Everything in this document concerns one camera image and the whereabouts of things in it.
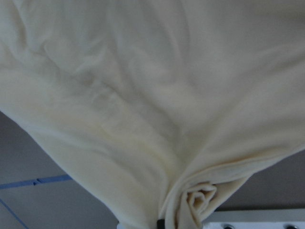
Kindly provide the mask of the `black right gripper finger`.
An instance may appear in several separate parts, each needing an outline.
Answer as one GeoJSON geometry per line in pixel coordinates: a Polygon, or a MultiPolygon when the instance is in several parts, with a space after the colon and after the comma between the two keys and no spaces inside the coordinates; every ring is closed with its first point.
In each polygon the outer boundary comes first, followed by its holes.
{"type": "Polygon", "coordinates": [[[165,229],[165,219],[157,220],[157,229],[165,229]]]}

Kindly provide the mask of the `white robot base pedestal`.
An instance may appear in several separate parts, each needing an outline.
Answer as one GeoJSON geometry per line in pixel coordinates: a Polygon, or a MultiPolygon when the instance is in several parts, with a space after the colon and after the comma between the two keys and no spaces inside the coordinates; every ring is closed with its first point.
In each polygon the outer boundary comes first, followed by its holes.
{"type": "Polygon", "coordinates": [[[203,222],[199,215],[191,211],[179,213],[177,222],[180,226],[201,226],[203,229],[303,229],[305,210],[236,210],[212,213],[203,222]]]}

